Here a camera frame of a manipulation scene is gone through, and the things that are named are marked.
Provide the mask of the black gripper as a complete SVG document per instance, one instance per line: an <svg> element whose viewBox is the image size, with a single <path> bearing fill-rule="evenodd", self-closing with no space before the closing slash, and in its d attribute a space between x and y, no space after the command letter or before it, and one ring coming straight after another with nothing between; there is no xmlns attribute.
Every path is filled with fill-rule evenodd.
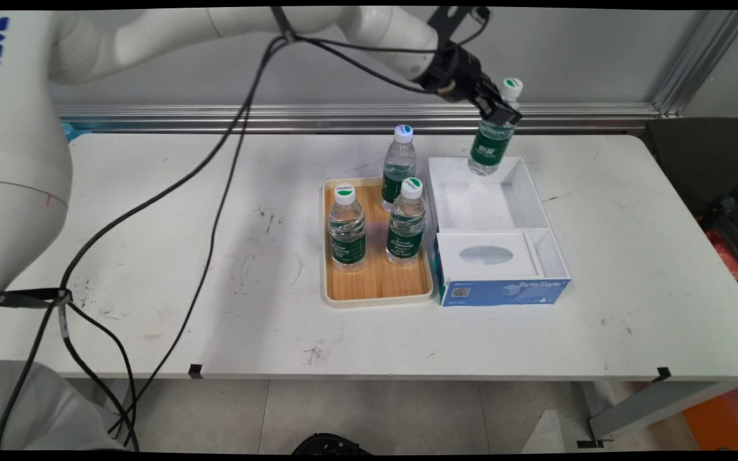
<svg viewBox="0 0 738 461"><path fill-rule="evenodd" d="M474 104L481 120L495 125L518 125L523 118L519 103L503 99L478 58L454 42L441 44L415 83L445 101Z"/></svg>

